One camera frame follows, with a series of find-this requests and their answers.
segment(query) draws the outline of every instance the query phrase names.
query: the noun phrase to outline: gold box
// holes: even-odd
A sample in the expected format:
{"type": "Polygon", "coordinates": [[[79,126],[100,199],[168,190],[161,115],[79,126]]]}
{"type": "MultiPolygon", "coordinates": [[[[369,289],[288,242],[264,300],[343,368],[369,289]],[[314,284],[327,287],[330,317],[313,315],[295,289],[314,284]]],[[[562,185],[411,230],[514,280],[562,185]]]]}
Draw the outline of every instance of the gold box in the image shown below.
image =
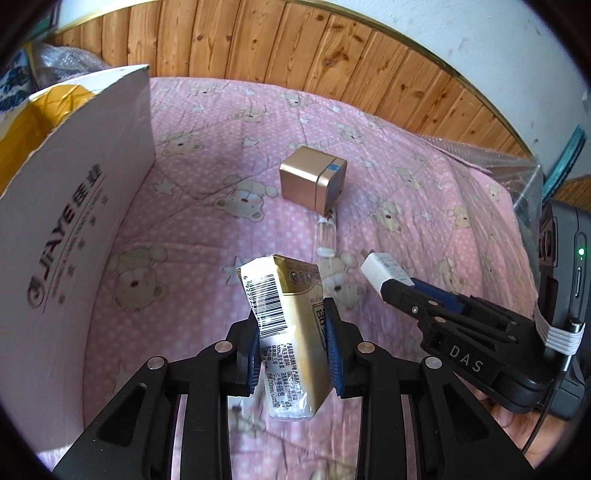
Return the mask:
{"type": "Polygon", "coordinates": [[[343,191],[347,161],[300,147],[279,167],[281,194],[290,202],[326,216],[343,191]]]}

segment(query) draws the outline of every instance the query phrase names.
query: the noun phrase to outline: gray device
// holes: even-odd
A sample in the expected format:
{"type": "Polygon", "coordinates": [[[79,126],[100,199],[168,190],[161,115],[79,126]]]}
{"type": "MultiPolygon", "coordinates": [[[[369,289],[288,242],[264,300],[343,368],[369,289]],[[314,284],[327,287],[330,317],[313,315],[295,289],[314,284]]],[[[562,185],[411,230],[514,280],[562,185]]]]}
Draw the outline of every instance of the gray device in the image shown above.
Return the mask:
{"type": "MultiPolygon", "coordinates": [[[[586,320],[591,286],[587,259],[590,237],[591,213],[558,200],[548,201],[540,220],[538,307],[554,327],[567,329],[571,319],[586,320]]],[[[574,416],[591,387],[589,330],[585,330],[579,351],[552,402],[550,413],[562,419],[574,416]]],[[[558,354],[547,348],[544,356],[553,361],[558,354]]]]}

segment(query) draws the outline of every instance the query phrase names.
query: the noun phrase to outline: pink quilt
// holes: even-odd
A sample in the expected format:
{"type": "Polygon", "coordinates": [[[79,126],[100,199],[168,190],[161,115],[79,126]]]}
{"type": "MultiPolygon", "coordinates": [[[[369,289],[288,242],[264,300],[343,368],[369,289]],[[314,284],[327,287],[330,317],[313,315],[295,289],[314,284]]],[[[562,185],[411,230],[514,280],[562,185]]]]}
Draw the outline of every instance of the pink quilt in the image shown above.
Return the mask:
{"type": "MultiPolygon", "coordinates": [[[[90,324],[86,422],[149,357],[193,356],[247,317],[236,267],[270,253],[315,260],[317,216],[283,200],[279,181],[280,163],[301,145],[349,161],[339,256],[321,273],[366,340],[424,355],[415,321],[387,308],[359,271],[362,248],[530,315],[536,291],[509,194],[415,135],[344,103],[224,80],[154,79],[152,111],[156,162],[121,225],[90,324]]],[[[359,401],[333,392],[314,419],[288,423],[269,420],[262,395],[229,400],[234,478],[354,477],[359,401]]]]}

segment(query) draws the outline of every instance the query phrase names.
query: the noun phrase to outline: tissue packet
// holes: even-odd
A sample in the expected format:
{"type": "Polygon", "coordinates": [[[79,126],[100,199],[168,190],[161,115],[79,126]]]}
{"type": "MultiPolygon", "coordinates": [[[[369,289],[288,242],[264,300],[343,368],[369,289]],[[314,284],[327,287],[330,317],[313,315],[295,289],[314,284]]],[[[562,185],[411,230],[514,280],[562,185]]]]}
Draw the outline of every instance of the tissue packet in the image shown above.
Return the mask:
{"type": "Polygon", "coordinates": [[[269,255],[237,271],[259,324],[269,416],[311,419],[332,389],[318,267],[269,255]]]}

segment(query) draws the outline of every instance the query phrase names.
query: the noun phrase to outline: barcode number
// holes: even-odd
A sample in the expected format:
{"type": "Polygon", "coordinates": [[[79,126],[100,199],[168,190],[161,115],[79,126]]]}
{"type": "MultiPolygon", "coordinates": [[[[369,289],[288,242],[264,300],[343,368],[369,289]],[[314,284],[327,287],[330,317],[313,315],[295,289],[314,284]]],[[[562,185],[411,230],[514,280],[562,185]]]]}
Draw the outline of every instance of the barcode number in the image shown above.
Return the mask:
{"type": "Polygon", "coordinates": [[[246,296],[258,320],[261,338],[279,335],[287,331],[287,323],[281,308],[275,277],[265,275],[246,282],[246,296]]]}

